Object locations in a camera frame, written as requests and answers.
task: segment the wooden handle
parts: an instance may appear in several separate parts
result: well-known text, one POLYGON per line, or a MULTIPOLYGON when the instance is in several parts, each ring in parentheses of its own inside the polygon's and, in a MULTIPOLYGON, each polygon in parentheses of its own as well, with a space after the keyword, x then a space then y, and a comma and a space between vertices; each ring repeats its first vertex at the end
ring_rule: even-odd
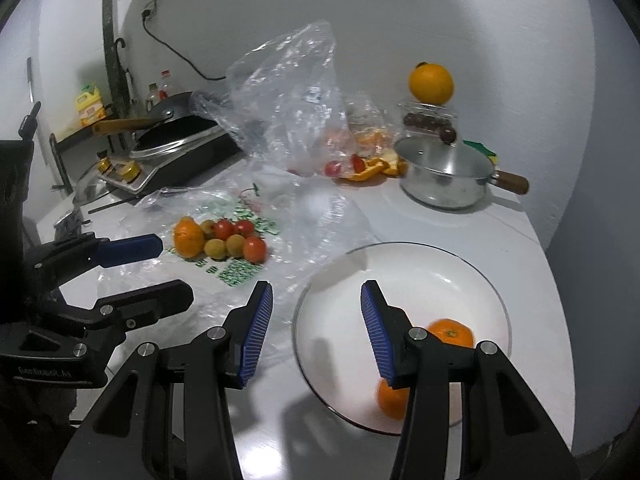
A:
POLYGON ((155 124, 161 122, 162 119, 112 119, 103 120, 94 123, 94 137, 105 135, 123 134, 126 132, 136 132, 138 130, 146 130, 155 124))
POLYGON ((529 181, 523 176, 508 173, 507 171, 496 171, 492 180, 494 186, 518 195, 524 195, 529 192, 529 181))

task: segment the wall socket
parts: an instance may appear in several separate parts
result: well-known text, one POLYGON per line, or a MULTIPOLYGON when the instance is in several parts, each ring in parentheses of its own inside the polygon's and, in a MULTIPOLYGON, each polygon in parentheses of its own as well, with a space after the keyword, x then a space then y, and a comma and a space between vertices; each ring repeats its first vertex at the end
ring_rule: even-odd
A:
POLYGON ((143 12, 145 10, 149 11, 149 15, 146 17, 147 19, 154 17, 156 15, 156 12, 158 12, 158 0, 151 0, 148 4, 145 5, 143 12))

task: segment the cherry tomato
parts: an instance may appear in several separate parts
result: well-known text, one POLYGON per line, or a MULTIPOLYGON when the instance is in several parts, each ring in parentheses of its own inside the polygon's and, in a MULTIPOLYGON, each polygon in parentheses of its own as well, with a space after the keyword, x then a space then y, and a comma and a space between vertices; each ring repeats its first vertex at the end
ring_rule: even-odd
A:
POLYGON ((331 178, 340 176, 341 173, 342 173, 342 164, 340 164, 340 162, 338 162, 337 160, 329 161, 324 167, 324 174, 326 176, 330 176, 331 178))
POLYGON ((236 222, 236 231, 245 238, 251 236, 255 231, 254 223, 249 220, 238 220, 236 222))
POLYGON ((244 259, 252 264, 261 264, 267 258, 267 244, 255 236, 244 241, 244 259))
POLYGON ((367 165, 359 156, 355 153, 351 155, 351 164, 353 165, 353 173, 362 173, 367 169, 367 165))
POLYGON ((236 234, 236 226, 226 218, 223 218, 222 220, 218 220, 213 226, 213 232, 215 233, 216 238, 226 240, 231 235, 236 234))

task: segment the white countertop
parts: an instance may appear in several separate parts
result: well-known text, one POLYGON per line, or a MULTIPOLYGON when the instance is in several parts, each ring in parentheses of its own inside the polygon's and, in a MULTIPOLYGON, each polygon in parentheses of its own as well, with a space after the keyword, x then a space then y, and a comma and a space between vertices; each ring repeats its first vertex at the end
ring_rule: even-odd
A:
MULTIPOLYGON (((492 196, 466 212, 442 212, 420 205, 399 181, 341 184, 369 218, 380 241, 434 245, 462 257, 494 285, 508 311, 511 361, 571 446, 574 433, 574 368, 556 284, 538 238, 517 197, 491 187, 492 196)), ((133 207, 122 204, 87 215, 114 202, 106 196, 83 207, 87 230, 117 238, 117 225, 133 207)), ((38 224, 43 242, 70 199, 38 224)), ((62 287, 70 304, 91 308, 97 299, 98 269, 62 287)), ((183 434, 182 391, 176 388, 174 433, 183 434)), ((238 457, 246 480, 387 480, 398 439, 359 430, 331 413, 308 389, 293 357, 260 370, 242 392, 228 391, 238 457)), ((458 477, 460 425, 451 428, 447 479, 458 477)))

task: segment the black power cord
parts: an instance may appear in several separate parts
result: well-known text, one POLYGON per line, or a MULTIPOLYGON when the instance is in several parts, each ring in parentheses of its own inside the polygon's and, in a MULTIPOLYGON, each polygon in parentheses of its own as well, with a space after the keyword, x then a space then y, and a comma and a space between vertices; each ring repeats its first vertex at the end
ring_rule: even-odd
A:
POLYGON ((180 54, 180 52, 178 52, 177 50, 175 50, 170 44, 166 43, 165 41, 162 41, 160 38, 158 38, 157 36, 153 35, 148 28, 146 28, 146 19, 149 17, 149 15, 151 14, 151 12, 147 9, 142 13, 142 28, 145 29, 145 32, 151 36, 154 40, 156 40, 158 43, 164 45, 165 47, 167 47, 171 52, 173 52, 176 56, 178 56, 181 60, 186 61, 187 63, 189 63, 189 66, 191 68, 193 68, 198 75, 203 78, 205 81, 222 81, 223 79, 226 79, 226 76, 222 76, 222 77, 207 77, 205 76, 200 70, 198 70, 198 67, 196 67, 188 58, 184 57, 182 54, 180 54))

